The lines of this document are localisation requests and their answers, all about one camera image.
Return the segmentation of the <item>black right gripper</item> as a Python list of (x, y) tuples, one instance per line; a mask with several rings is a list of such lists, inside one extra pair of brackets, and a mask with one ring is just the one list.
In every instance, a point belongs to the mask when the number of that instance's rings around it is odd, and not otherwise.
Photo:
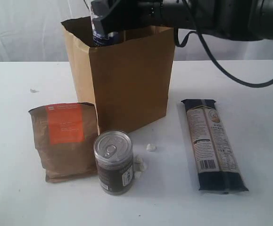
[(173, 0), (92, 0), (95, 27), (105, 34), (146, 26), (172, 27)]

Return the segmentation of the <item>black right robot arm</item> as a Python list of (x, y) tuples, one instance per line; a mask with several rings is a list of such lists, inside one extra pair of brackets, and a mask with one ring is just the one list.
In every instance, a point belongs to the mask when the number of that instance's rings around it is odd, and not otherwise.
[(273, 40), (273, 0), (93, 0), (95, 30), (146, 26), (195, 30), (236, 41)]

